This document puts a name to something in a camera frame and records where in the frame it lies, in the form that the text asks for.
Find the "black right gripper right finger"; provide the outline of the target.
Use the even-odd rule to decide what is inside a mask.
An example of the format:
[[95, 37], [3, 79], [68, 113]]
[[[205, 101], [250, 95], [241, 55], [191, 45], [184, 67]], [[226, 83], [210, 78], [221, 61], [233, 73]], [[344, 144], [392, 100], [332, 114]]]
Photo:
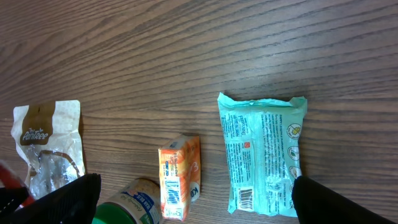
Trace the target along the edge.
[[305, 176], [295, 179], [292, 200], [300, 224], [394, 224]]

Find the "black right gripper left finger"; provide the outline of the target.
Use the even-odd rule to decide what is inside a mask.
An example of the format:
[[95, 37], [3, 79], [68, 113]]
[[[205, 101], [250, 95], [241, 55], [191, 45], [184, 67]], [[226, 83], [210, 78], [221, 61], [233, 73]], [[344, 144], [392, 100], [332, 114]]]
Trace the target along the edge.
[[91, 223], [101, 192], [101, 176], [86, 174], [1, 218], [5, 224]]

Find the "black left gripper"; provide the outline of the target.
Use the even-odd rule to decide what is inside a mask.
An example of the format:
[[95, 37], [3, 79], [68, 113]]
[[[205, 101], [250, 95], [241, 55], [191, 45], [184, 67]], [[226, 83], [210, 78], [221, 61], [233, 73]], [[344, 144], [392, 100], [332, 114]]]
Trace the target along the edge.
[[28, 198], [26, 187], [19, 189], [0, 189], [0, 216], [4, 218], [13, 213]]

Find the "red snack bar wrapper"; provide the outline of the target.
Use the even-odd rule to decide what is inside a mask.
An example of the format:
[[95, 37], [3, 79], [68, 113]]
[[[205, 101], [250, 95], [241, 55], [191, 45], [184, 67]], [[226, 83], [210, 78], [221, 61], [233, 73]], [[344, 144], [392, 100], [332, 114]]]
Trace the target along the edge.
[[35, 199], [28, 186], [3, 160], [1, 160], [1, 183], [8, 190], [23, 189], [27, 192], [27, 197], [22, 201], [21, 207], [34, 203]]

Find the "green lid seasoning jar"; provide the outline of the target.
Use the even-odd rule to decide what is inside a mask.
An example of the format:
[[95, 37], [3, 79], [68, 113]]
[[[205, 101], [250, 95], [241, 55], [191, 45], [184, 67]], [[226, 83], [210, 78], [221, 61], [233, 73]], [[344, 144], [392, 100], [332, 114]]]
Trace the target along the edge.
[[135, 179], [96, 208], [92, 224], [162, 224], [160, 187]]

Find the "white brown snack packet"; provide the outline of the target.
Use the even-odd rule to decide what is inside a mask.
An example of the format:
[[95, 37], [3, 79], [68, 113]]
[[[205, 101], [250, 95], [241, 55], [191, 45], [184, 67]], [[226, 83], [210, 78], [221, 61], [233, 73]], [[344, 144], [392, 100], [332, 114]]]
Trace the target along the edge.
[[27, 163], [25, 184], [38, 200], [86, 174], [79, 133], [78, 100], [51, 101], [13, 109], [11, 136]]

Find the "teal tissue packet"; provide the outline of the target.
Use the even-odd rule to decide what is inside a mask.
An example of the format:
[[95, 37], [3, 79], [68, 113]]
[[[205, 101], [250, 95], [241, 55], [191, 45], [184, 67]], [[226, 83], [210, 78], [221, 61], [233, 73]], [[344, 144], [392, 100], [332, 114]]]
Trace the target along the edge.
[[217, 99], [226, 148], [228, 212], [296, 217], [292, 190], [301, 176], [299, 137], [307, 99]]

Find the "orange snack packet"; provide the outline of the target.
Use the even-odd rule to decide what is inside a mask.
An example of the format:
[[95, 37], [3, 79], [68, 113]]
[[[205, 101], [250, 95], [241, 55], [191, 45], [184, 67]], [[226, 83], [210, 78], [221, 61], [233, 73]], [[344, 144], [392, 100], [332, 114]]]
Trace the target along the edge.
[[200, 138], [180, 135], [158, 153], [162, 216], [184, 221], [201, 194]]

